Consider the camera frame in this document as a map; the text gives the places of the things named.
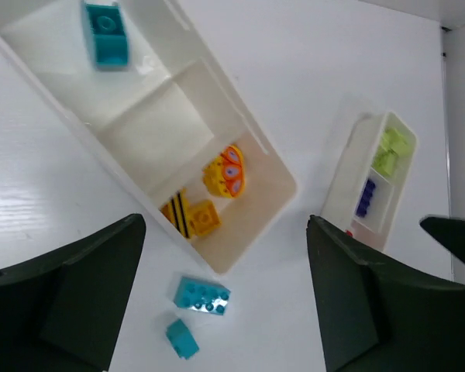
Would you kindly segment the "small teal lego brick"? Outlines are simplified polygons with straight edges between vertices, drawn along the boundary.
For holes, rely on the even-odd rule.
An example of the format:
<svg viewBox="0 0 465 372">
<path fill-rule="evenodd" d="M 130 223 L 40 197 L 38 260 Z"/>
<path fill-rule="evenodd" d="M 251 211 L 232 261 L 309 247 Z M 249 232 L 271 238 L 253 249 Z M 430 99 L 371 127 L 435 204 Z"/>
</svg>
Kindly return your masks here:
<svg viewBox="0 0 465 372">
<path fill-rule="evenodd" d="M 195 338 L 181 319 L 167 327 L 166 337 L 181 359 L 189 360 L 199 351 Z"/>
</svg>

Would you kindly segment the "multicolour lego tower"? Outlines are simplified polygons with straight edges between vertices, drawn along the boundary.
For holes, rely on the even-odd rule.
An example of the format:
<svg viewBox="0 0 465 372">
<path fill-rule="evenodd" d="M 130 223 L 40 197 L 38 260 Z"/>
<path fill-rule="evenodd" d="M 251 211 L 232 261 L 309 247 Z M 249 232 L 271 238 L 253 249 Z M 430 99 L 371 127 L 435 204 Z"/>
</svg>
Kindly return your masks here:
<svg viewBox="0 0 465 372">
<path fill-rule="evenodd" d="M 227 146 L 203 169 L 202 182 L 208 193 L 220 198 L 238 198 L 246 185 L 243 161 L 237 146 Z"/>
</svg>

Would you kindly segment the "white divided container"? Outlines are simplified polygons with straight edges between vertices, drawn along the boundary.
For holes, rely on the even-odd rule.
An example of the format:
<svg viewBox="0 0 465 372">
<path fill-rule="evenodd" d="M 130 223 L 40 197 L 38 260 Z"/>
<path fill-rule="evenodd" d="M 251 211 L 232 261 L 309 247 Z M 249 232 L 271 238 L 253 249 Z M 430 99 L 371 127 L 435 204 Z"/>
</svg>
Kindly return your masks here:
<svg viewBox="0 0 465 372">
<path fill-rule="evenodd" d="M 394 112 L 354 124 L 320 213 L 347 235 L 385 250 L 418 145 Z"/>
<path fill-rule="evenodd" d="M 0 1 L 0 50 L 172 238 L 227 273 L 295 196 L 293 175 L 178 2 L 86 2 L 119 3 L 125 70 L 94 68 L 80 1 Z M 229 145 L 243 154 L 245 188 L 211 196 L 203 169 Z M 185 239 L 159 216 L 183 188 L 191 204 L 212 200 L 219 228 Z"/>
</svg>

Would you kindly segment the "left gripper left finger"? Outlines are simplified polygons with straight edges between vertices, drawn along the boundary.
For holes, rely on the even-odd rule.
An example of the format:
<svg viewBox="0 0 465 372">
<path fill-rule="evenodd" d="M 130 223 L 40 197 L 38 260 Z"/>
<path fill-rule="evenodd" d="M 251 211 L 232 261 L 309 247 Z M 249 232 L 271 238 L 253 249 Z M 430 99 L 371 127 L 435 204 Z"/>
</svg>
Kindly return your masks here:
<svg viewBox="0 0 465 372">
<path fill-rule="evenodd" d="M 131 214 L 0 269 L 0 371 L 107 371 L 145 235 Z"/>
</svg>

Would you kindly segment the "long teal lego brick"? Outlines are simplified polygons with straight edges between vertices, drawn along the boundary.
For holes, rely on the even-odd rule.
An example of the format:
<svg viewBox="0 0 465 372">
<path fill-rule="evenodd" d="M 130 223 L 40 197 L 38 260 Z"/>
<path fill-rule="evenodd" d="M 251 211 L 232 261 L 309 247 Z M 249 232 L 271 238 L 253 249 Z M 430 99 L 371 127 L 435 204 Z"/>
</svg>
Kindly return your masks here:
<svg viewBox="0 0 465 372">
<path fill-rule="evenodd" d="M 230 290 L 221 284 L 183 276 L 174 295 L 178 308 L 213 315 L 224 315 Z"/>
</svg>

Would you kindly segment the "pale green lego brick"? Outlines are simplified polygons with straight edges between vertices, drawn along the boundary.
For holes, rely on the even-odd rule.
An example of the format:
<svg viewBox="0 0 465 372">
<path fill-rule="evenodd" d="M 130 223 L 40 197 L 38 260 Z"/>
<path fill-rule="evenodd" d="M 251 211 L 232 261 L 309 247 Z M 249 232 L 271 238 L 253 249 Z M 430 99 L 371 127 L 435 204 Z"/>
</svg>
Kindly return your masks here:
<svg viewBox="0 0 465 372">
<path fill-rule="evenodd" d="M 380 153 L 374 158 L 372 168 L 383 177 L 392 177 L 398 161 L 398 155 L 392 151 Z"/>
</svg>

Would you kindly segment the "orange lego brick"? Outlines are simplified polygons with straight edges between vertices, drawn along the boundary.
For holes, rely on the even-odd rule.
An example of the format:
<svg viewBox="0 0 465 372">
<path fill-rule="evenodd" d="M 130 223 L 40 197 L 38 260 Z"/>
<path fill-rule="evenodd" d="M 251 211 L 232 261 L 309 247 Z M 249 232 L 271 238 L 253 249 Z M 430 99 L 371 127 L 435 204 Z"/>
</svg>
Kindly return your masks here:
<svg viewBox="0 0 465 372">
<path fill-rule="evenodd" d="M 185 239 L 190 239 L 193 231 L 188 213 L 189 202 L 185 192 L 184 188 L 178 191 L 160 208 L 160 211 Z"/>
</svg>

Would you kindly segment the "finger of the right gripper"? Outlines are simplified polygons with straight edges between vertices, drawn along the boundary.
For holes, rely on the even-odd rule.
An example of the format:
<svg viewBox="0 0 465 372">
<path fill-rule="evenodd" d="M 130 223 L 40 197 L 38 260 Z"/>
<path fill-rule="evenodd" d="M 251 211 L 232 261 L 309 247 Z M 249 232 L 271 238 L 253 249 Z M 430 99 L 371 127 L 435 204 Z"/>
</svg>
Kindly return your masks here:
<svg viewBox="0 0 465 372">
<path fill-rule="evenodd" d="M 465 219 L 428 215 L 420 221 L 419 225 L 465 264 Z"/>
</svg>

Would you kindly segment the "purple lego plate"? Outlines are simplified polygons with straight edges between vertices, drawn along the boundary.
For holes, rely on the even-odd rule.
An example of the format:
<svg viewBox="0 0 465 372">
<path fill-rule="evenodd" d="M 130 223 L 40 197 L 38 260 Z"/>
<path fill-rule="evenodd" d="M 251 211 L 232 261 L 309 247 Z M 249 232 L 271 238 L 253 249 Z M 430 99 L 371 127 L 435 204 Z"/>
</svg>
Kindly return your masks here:
<svg viewBox="0 0 465 372">
<path fill-rule="evenodd" d="M 368 208 L 370 207 L 370 202 L 374 196 L 376 188 L 377 185 L 375 182 L 368 178 L 363 187 L 362 195 L 360 196 L 360 201 L 356 208 L 357 217 L 364 218 L 367 215 Z"/>
</svg>

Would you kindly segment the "teal rounded bird lego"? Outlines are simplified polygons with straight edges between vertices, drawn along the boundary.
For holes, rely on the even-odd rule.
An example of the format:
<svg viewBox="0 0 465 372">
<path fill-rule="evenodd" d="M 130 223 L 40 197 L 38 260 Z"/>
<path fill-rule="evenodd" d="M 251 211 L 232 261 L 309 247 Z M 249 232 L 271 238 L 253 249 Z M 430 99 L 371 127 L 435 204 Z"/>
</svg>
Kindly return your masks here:
<svg viewBox="0 0 465 372">
<path fill-rule="evenodd" d="M 125 70 L 129 66 L 129 38 L 119 3 L 80 1 L 80 9 L 84 43 L 94 68 Z"/>
</svg>

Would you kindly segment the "yellow square lego brick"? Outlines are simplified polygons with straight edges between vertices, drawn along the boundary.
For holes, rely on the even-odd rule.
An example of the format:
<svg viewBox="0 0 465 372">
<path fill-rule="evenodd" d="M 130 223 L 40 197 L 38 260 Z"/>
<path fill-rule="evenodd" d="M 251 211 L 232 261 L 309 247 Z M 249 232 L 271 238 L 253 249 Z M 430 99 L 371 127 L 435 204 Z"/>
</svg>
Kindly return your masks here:
<svg viewBox="0 0 465 372">
<path fill-rule="evenodd" d="M 203 200 L 189 209 L 191 227 L 196 236 L 205 236 L 222 225 L 219 214 L 210 200 Z"/>
</svg>

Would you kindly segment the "lime green lego brick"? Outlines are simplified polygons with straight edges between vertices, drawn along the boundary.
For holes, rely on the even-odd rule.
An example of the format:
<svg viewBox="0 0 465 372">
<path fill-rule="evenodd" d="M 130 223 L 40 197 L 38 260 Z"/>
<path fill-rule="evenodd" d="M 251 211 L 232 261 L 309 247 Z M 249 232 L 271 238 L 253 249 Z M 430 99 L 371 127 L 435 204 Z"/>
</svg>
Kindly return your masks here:
<svg viewBox="0 0 465 372">
<path fill-rule="evenodd" d="M 408 156 L 412 151 L 407 138 L 396 128 L 386 128 L 381 136 L 380 149 L 384 153 L 394 153 L 399 157 Z"/>
</svg>

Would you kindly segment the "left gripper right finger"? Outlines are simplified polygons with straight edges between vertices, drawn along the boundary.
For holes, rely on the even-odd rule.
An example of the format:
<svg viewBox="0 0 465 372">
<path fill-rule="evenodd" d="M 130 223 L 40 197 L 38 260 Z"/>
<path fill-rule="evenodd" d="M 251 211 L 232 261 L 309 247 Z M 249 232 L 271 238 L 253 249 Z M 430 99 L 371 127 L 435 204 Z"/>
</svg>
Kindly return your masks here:
<svg viewBox="0 0 465 372">
<path fill-rule="evenodd" d="M 465 284 L 416 270 L 320 216 L 306 229 L 329 371 L 465 371 Z"/>
</svg>

